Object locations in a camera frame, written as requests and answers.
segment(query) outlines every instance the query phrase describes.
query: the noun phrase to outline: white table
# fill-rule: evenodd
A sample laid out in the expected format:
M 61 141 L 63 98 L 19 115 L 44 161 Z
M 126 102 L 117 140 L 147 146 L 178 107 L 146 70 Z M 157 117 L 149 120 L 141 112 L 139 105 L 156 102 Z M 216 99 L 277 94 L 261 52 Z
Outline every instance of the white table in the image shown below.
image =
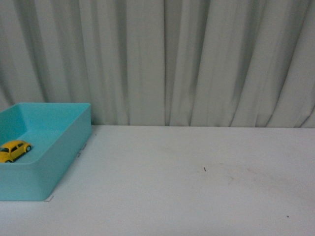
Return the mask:
M 314 236 L 315 130 L 94 126 L 45 202 L 1 236 Z

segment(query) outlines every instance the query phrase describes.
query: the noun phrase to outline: pleated curtain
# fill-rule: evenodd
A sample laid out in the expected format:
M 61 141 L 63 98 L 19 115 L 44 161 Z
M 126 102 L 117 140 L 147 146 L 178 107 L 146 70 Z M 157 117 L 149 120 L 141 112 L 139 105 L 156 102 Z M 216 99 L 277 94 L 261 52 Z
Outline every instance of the pleated curtain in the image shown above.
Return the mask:
M 0 110 L 93 124 L 315 127 L 313 0 L 2 0 Z

